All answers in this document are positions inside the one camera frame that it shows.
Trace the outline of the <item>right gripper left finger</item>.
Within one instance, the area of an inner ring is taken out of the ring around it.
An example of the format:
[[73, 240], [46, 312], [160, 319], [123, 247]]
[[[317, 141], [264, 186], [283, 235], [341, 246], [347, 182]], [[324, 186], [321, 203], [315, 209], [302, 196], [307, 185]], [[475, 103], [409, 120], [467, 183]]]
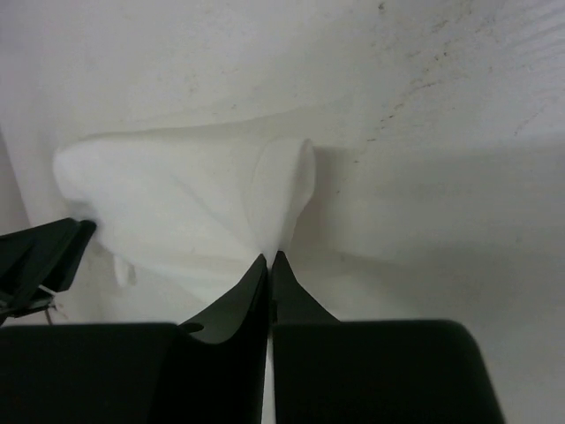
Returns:
[[4, 423], [258, 423], [267, 264], [190, 320], [10, 326], [1, 331]]

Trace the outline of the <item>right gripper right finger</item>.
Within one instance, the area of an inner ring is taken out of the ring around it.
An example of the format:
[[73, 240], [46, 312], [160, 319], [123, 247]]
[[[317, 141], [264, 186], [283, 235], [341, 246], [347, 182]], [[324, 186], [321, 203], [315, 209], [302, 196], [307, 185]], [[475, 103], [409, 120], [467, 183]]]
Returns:
[[478, 344], [451, 320], [342, 322], [271, 268], [279, 423], [501, 423]]

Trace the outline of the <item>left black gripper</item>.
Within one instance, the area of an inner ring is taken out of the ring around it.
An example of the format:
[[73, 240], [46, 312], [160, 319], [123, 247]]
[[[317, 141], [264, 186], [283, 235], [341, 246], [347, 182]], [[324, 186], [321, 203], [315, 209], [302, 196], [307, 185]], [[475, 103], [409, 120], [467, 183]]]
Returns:
[[1, 324], [48, 312], [70, 289], [96, 223], [65, 218], [1, 237]]

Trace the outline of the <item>white tank top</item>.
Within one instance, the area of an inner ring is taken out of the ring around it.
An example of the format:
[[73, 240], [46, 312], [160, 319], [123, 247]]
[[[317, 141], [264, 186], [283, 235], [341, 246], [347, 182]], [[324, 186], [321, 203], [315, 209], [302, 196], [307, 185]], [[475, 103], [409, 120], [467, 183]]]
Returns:
[[316, 183], [308, 139], [194, 127], [96, 134], [56, 152], [53, 171], [72, 210], [96, 223], [118, 285], [146, 269], [205, 299], [256, 258], [274, 262]]

